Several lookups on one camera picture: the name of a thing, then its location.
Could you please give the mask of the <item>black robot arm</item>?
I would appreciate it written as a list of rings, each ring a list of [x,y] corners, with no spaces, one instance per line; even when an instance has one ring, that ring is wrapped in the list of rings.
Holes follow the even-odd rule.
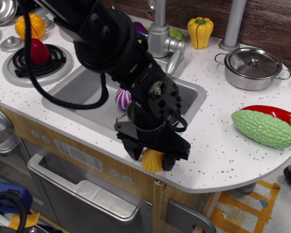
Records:
[[[187,160],[191,146],[180,136],[187,122],[180,115],[178,86],[146,50],[145,39],[138,35],[131,19],[98,0],[41,0],[39,4],[72,37],[79,62],[100,75],[102,93],[93,104],[65,102],[45,92],[30,74],[36,90],[61,107],[95,109],[108,99],[106,75],[110,75],[132,98],[130,121],[114,126],[130,157],[138,160],[143,148],[162,152],[165,171],[172,170],[177,160]]]

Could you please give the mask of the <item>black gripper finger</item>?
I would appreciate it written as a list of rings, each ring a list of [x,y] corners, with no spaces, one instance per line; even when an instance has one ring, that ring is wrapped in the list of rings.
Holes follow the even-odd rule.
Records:
[[[129,139],[123,139],[122,142],[129,156],[133,160],[139,160],[144,146],[139,142],[134,142]]]
[[[170,155],[170,154],[164,154],[162,166],[164,171],[171,171],[175,165],[175,162],[177,160],[177,157]]]

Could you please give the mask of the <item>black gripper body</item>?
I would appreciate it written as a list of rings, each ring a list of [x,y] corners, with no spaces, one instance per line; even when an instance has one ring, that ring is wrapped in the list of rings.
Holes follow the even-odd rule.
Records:
[[[131,121],[115,123],[114,129],[117,131],[117,138],[121,141],[129,139],[141,143],[144,148],[156,150],[164,154],[177,157],[177,160],[187,160],[191,145],[179,133],[187,128],[187,122],[181,118],[182,128],[177,128],[165,121],[159,127],[151,130],[140,129]]]

